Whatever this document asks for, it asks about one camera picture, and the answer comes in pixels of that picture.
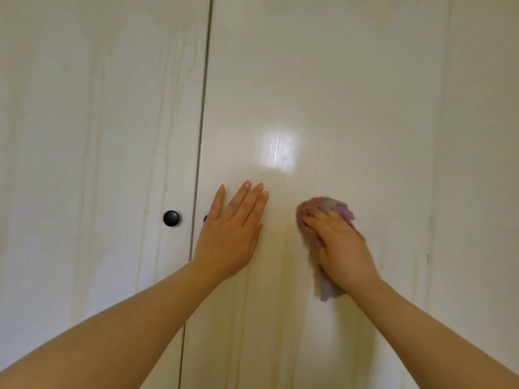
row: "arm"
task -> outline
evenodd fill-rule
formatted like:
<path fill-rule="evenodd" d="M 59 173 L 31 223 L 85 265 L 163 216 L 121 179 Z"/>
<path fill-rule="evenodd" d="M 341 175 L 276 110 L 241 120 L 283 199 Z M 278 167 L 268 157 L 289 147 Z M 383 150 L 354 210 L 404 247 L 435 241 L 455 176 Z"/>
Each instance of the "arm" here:
<path fill-rule="evenodd" d="M 139 388 L 198 305 L 252 258 L 268 193 L 250 187 L 222 215 L 220 187 L 190 263 L 43 344 L 1 372 L 0 387 Z"/>
<path fill-rule="evenodd" d="M 334 211 L 303 219 L 321 236 L 321 265 L 393 347 L 416 383 L 428 389 L 519 387 L 519 376 L 383 282 L 364 240 Z"/>

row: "door knob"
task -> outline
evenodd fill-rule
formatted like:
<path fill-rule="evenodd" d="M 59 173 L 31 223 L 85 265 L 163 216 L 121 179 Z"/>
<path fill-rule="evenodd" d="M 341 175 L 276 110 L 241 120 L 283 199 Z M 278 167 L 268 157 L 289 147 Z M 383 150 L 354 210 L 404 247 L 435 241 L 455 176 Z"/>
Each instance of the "door knob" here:
<path fill-rule="evenodd" d="M 180 214 L 178 214 L 175 210 L 168 210 L 167 212 L 164 213 L 164 223 L 168 226 L 168 227 L 174 227 L 176 225 L 178 225 L 178 223 L 180 223 Z"/>

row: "pink cloth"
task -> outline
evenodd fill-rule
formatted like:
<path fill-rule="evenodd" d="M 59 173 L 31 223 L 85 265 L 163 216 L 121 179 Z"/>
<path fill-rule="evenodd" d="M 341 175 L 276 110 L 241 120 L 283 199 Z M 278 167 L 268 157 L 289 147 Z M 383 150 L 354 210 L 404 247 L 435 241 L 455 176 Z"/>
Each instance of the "pink cloth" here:
<path fill-rule="evenodd" d="M 302 217 L 315 215 L 317 210 L 322 210 L 323 212 L 334 210 L 339 213 L 344 221 L 350 224 L 350 226 L 354 227 L 352 222 L 355 220 L 355 216 L 351 210 L 348 209 L 348 205 L 344 202 L 337 201 L 326 196 L 315 197 L 309 201 L 303 202 L 297 207 L 297 227 L 301 233 L 309 239 L 310 246 L 314 249 L 319 249 L 323 245 L 323 241 L 312 228 L 308 227 L 308 225 L 302 221 Z M 330 297 L 336 298 L 345 293 L 337 284 L 332 281 L 323 268 L 321 268 L 320 271 L 322 301 L 327 301 Z"/>

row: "forearm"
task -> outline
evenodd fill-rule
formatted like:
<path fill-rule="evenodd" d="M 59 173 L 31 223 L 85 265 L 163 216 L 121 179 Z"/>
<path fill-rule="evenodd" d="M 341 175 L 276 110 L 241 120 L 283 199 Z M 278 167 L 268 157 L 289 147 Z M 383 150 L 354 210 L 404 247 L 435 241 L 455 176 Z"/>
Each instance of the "forearm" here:
<path fill-rule="evenodd" d="M 380 281 L 352 296 L 422 388 L 512 388 L 519 377 Z"/>
<path fill-rule="evenodd" d="M 11 388 L 139 388 L 217 281 L 190 262 L 0 373 Z"/>

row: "cabinet door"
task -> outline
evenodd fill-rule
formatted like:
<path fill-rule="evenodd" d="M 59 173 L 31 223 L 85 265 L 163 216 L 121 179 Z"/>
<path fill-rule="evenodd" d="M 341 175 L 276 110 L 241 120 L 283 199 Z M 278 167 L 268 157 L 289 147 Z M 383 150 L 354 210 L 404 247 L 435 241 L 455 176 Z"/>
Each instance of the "cabinet door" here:
<path fill-rule="evenodd" d="M 519 0 L 454 0 L 430 312 L 519 373 Z"/>
<path fill-rule="evenodd" d="M 0 369 L 188 261 L 208 16 L 0 1 Z M 177 387 L 181 342 L 146 385 Z"/>
<path fill-rule="evenodd" d="M 187 322 L 181 387 L 412 387 L 348 296 L 321 302 L 298 203 L 350 204 L 424 301 L 448 0 L 214 0 L 195 235 L 220 183 L 270 191 L 256 255 Z"/>

